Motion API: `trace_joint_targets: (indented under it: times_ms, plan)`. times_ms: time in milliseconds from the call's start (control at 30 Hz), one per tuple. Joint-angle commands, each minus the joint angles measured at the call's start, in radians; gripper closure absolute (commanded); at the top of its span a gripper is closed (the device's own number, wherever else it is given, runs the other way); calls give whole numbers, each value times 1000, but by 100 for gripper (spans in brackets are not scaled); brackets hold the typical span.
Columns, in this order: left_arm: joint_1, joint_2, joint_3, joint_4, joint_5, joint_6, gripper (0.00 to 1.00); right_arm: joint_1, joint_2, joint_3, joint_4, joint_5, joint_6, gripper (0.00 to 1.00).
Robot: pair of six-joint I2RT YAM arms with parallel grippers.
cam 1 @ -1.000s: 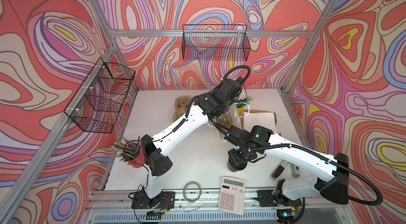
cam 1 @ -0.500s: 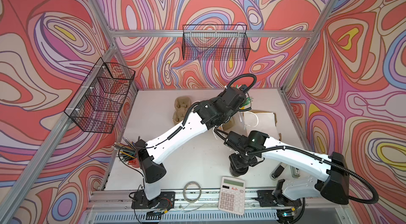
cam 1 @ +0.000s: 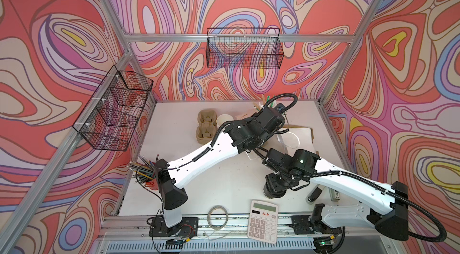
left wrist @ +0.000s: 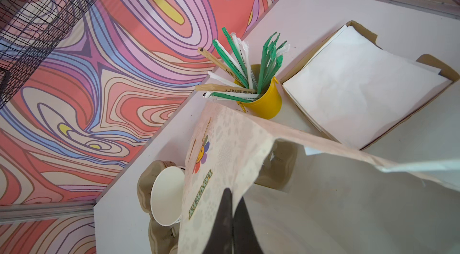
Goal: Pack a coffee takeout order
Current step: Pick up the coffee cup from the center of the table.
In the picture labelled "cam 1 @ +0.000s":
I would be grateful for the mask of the black white paper coffee cup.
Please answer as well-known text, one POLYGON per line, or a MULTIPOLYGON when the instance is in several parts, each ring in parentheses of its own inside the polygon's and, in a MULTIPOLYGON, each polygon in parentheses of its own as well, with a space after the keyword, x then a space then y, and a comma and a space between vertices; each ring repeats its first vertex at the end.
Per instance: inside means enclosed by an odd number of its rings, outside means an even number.
POLYGON ((263 189, 263 193, 265 195, 265 197, 267 197, 268 199, 275 199, 275 198, 281 198, 283 197, 285 194, 286 194, 286 191, 271 191, 270 189, 268 188, 264 188, 263 189))

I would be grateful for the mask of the white paper takeout bag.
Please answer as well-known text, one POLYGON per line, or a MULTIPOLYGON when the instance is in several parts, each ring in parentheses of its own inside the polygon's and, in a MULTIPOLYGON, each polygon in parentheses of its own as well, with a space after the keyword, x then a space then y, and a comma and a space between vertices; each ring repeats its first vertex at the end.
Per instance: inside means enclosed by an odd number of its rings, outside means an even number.
MULTIPOLYGON (((254 104, 251 110, 246 111, 235 117, 235 120, 242 120, 248 117, 253 116, 258 111, 260 111, 259 105, 254 104)), ((294 132, 294 128, 291 127, 290 131, 285 134, 275 134, 270 139, 268 139, 259 150, 263 152, 262 149, 270 150, 271 148, 278 150, 282 153, 292 153, 295 149, 300 148, 301 139, 299 135, 294 132)))

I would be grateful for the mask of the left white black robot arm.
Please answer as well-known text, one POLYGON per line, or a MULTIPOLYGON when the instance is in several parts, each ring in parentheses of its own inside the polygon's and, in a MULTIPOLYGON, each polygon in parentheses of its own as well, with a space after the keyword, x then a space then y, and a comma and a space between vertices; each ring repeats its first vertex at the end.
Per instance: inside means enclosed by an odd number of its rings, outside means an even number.
POLYGON ((172 228, 182 221, 180 207, 187 202, 184 187, 196 176, 214 165, 243 152, 255 152, 273 135, 278 135, 286 123, 284 112, 289 107, 279 103, 263 108, 250 117, 226 121, 216 131, 211 142, 183 158, 155 164, 156 181, 163 205, 166 227, 172 228))

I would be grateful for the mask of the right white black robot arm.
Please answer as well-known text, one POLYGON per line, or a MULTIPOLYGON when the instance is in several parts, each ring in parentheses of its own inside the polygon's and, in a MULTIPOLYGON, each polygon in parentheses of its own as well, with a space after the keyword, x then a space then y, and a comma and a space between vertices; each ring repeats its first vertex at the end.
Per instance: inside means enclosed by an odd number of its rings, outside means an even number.
POLYGON ((433 214, 409 200, 408 187, 403 183, 389 185, 366 179, 304 149, 296 150, 293 156, 270 149, 259 157, 264 166, 273 170, 265 178, 264 194, 268 198, 281 198, 289 189, 300 190, 302 187, 299 183, 304 181, 337 190, 357 200, 356 206, 342 209, 317 206, 311 218, 313 225, 328 228, 370 227, 398 241, 413 237, 440 243, 447 237, 445 227, 433 214), (409 208, 426 216, 438 228, 439 234, 432 237, 411 232, 408 227, 409 208))

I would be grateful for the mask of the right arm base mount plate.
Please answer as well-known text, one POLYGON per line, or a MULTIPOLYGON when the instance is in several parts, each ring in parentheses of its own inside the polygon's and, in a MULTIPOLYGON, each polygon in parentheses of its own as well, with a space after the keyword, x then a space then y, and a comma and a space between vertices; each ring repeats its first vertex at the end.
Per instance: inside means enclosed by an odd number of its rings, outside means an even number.
POLYGON ((301 234, 334 234, 339 235, 343 233, 341 227, 331 228, 323 221, 324 203, 315 204, 312 214, 310 215, 295 215, 291 217, 291 224, 288 224, 294 230, 296 235, 301 234))

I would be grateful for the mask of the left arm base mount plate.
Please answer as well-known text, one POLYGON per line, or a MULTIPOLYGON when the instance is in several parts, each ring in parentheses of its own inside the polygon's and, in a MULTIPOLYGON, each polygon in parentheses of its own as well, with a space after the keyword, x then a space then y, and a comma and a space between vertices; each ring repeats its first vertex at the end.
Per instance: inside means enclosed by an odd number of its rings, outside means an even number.
POLYGON ((163 216, 153 216, 148 218, 146 223, 150 226, 150 237, 193 238, 198 232, 199 219, 198 217, 185 217, 179 224, 168 227, 163 216))

